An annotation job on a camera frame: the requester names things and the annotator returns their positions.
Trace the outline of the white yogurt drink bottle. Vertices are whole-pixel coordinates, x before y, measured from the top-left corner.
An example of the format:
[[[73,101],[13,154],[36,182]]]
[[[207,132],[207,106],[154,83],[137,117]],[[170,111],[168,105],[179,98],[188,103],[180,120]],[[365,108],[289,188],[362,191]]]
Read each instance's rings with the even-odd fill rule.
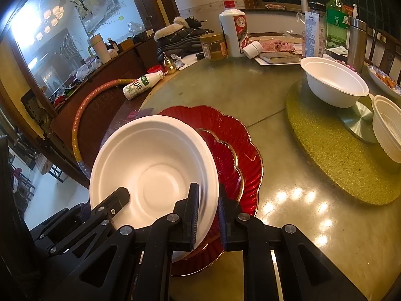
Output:
[[[123,94],[128,100],[134,99],[137,95],[144,93],[145,91],[153,88],[159,81],[164,79],[163,71],[157,71],[155,73],[148,73],[141,76],[139,79],[127,84],[123,88]]]

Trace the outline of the gold perfume bottle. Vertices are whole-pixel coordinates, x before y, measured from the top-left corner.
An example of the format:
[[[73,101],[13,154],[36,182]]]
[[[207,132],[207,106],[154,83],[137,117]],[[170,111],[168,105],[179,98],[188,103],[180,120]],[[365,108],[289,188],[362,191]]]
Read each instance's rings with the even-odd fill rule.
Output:
[[[163,54],[163,67],[167,74],[173,74],[177,71],[175,63],[165,53]]]

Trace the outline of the green soda bottle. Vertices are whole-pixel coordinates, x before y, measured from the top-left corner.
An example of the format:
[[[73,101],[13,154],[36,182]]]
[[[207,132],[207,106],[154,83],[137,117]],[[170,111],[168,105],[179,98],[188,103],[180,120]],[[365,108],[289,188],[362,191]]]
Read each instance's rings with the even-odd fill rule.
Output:
[[[349,17],[341,0],[326,4],[326,48],[347,46]]]

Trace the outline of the white paper plate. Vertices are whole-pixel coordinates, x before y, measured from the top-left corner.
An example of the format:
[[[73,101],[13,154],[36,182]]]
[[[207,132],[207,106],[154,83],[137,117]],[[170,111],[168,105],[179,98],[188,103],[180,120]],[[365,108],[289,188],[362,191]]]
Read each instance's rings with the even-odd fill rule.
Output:
[[[196,242],[209,232],[218,208],[218,172],[199,133],[169,116],[145,116],[117,129],[104,143],[90,175],[90,205],[95,208],[120,187],[129,202],[114,216],[116,227],[139,229],[173,212],[199,186]]]

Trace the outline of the large red scalloped plate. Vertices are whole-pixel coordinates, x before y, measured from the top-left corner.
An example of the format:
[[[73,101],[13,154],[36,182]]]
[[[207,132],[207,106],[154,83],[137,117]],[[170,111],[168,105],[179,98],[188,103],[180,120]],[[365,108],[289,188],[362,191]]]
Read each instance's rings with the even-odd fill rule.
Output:
[[[263,177],[263,162],[251,142],[244,124],[217,109],[201,105],[173,106],[160,112],[176,118],[195,129],[205,140],[214,158],[219,183],[226,195],[236,200],[241,210],[255,215]],[[219,219],[215,217],[206,237],[192,253],[172,265],[173,276],[189,276],[211,266],[223,254]]]

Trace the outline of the pink cloth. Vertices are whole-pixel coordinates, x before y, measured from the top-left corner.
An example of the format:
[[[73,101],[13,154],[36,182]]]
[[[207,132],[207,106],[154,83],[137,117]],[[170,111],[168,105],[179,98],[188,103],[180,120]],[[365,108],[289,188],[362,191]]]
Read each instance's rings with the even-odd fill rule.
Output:
[[[281,39],[260,40],[263,52],[294,52],[295,48],[291,42]]]

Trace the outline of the clear labelled bottle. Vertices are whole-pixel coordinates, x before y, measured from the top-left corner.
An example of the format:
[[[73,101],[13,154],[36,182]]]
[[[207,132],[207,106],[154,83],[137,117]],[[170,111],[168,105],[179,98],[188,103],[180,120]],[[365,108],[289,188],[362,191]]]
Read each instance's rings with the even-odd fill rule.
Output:
[[[323,43],[321,40],[320,15],[315,12],[305,12],[305,56],[322,57]]]

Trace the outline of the white liquor bottle red cap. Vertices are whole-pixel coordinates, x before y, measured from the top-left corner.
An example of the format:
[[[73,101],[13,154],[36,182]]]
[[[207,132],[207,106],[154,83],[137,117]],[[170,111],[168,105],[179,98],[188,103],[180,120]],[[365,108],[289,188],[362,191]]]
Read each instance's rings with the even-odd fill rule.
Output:
[[[243,48],[249,44],[246,14],[236,8],[234,0],[226,0],[219,20],[229,57],[244,57]]]

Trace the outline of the hula hoop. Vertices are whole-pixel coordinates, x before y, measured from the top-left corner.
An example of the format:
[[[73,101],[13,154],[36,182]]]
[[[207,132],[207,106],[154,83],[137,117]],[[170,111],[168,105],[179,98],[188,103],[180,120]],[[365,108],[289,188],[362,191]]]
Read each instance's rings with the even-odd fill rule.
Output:
[[[71,144],[75,161],[86,178],[90,178],[103,135],[125,98],[122,87],[133,79],[117,79],[95,88],[77,109],[72,124]]]

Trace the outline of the green round placemat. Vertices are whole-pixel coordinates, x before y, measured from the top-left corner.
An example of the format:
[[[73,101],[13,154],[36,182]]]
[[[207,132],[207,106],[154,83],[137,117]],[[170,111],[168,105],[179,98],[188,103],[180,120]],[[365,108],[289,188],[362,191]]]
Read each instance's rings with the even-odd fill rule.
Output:
[[[352,134],[337,109],[318,99],[306,80],[290,87],[285,108],[299,144],[339,188],[368,204],[390,204],[400,197],[400,165],[379,144]]]

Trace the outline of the steel thermos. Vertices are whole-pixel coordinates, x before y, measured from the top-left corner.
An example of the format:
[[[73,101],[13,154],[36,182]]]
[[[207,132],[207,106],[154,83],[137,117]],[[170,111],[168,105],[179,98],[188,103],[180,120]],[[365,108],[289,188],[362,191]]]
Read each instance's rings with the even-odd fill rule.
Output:
[[[367,45],[367,24],[357,18],[352,18],[349,27],[349,48],[347,63],[358,73],[362,72]]]

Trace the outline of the white paper bowl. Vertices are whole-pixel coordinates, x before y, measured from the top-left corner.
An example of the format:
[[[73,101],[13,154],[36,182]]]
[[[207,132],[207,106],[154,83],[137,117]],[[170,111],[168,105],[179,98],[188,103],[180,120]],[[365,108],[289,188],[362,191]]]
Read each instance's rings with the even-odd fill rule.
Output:
[[[349,108],[360,97],[367,97],[370,93],[367,83],[339,62],[306,57],[300,65],[307,75],[307,83],[313,94],[331,106]]]

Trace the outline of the small red scalloped plate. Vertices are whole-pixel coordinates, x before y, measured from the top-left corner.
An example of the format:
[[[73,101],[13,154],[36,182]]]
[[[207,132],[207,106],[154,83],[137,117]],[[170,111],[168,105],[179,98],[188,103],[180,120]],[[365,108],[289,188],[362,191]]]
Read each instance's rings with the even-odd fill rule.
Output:
[[[214,158],[219,183],[224,185],[228,198],[239,202],[243,195],[245,180],[235,150],[211,130],[198,128],[196,131],[204,139]]]

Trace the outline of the white tumbler on sideboard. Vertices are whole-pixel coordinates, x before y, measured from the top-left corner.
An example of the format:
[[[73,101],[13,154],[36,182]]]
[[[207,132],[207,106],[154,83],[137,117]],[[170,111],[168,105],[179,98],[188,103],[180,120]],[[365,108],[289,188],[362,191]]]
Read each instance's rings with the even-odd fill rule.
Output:
[[[105,64],[112,60],[108,52],[107,46],[102,39],[100,34],[96,34],[91,38],[88,38],[88,53],[91,57],[98,56],[101,63]]]

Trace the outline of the white pill bottle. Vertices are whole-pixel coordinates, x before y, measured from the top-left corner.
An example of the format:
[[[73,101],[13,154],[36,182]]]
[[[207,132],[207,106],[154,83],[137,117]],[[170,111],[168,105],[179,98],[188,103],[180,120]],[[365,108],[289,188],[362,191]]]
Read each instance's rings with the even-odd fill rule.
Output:
[[[243,48],[243,53],[249,59],[256,58],[260,53],[263,53],[263,46],[257,40],[252,41]]]

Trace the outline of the blue plate with food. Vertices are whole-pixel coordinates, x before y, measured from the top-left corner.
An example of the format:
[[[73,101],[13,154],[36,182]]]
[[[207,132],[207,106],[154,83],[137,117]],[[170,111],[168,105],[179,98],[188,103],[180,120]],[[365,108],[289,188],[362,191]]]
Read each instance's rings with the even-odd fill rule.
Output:
[[[384,73],[381,69],[369,65],[367,66],[369,76],[372,78],[374,83],[387,95],[395,99],[401,98],[401,90],[399,84],[396,83],[388,74]]]

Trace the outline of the white ribbed plastic bowl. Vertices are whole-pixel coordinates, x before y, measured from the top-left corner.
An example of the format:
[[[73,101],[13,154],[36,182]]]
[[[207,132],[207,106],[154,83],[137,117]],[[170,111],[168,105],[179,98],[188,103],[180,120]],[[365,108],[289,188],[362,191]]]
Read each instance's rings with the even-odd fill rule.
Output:
[[[381,95],[369,94],[373,108],[372,128],[379,145],[400,164],[400,108]]]

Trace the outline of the peanut butter jar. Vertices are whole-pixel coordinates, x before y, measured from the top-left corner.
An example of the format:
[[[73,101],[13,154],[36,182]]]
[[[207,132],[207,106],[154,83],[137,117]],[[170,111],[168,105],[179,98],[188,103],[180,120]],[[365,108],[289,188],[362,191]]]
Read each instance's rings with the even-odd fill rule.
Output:
[[[228,55],[223,33],[203,34],[200,36],[200,43],[207,60],[223,60]]]

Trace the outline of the book on table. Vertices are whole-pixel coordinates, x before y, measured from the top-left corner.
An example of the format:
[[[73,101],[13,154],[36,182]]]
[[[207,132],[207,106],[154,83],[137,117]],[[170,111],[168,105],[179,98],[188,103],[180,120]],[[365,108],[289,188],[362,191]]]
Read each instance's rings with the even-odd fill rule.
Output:
[[[292,52],[262,52],[255,60],[260,65],[300,64],[300,57]]]

